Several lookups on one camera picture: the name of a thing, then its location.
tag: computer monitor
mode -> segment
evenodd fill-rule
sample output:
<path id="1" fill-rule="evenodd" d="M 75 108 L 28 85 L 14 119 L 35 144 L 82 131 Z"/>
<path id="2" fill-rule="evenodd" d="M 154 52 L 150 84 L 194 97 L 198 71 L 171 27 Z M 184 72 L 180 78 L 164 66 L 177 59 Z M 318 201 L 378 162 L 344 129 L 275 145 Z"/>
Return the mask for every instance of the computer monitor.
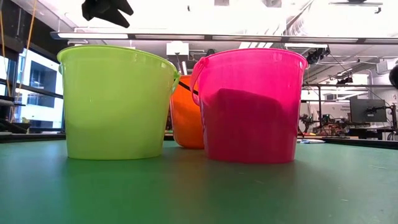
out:
<path id="1" fill-rule="evenodd" d="M 372 108 L 379 108 L 386 105 L 384 100 L 349 99 L 351 111 L 351 122 L 386 122 L 387 113 L 385 109 L 369 112 Z"/>

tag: orange bucket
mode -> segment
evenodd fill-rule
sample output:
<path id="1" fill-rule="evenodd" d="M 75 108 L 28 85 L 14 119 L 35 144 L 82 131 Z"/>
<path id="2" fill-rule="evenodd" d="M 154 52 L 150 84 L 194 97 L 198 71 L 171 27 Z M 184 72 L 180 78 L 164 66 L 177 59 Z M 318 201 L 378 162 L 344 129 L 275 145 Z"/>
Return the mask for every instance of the orange bucket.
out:
<path id="1" fill-rule="evenodd" d="M 190 75 L 180 77 L 180 82 L 189 86 Z M 182 147 L 203 149 L 203 130 L 200 108 L 192 101 L 191 92 L 177 85 L 170 101 L 174 140 Z"/>

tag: lime green bucket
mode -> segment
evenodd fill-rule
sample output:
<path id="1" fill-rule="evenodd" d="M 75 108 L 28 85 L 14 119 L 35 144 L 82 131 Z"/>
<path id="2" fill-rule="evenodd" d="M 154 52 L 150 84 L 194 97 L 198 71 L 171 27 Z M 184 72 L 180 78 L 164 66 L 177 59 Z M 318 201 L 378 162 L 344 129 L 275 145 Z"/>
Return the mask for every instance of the lime green bucket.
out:
<path id="1" fill-rule="evenodd" d="M 58 54 L 68 156 L 142 159 L 162 153 L 175 67 L 147 52 L 85 45 Z"/>

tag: green table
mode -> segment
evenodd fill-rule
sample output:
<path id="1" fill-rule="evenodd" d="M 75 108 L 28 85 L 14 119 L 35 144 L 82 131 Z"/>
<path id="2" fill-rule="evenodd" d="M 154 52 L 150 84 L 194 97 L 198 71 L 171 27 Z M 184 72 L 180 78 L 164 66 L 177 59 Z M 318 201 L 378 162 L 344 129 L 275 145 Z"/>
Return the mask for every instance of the green table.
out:
<path id="1" fill-rule="evenodd" d="M 175 142 L 135 161 L 0 144 L 0 223 L 398 223 L 398 151 L 300 144 L 290 164 L 247 165 Z"/>

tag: bucket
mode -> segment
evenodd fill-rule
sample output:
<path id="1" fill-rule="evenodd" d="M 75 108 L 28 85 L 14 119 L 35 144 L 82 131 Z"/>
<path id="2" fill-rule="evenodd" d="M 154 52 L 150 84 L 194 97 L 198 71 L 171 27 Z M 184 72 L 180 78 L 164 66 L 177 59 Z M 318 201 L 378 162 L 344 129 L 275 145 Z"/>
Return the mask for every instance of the bucket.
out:
<path id="1" fill-rule="evenodd" d="M 180 83 L 189 86 L 190 75 L 180 77 Z M 203 149 L 203 129 L 200 109 L 193 103 L 191 92 L 178 85 L 170 101 L 174 140 L 182 147 Z"/>
<path id="2" fill-rule="evenodd" d="M 68 156 L 142 159 L 162 152 L 176 68 L 140 50 L 106 45 L 58 54 Z"/>
<path id="3" fill-rule="evenodd" d="M 279 49 L 238 49 L 203 57 L 198 81 L 205 151 L 210 159 L 243 163 L 294 160 L 300 94 L 307 61 Z"/>

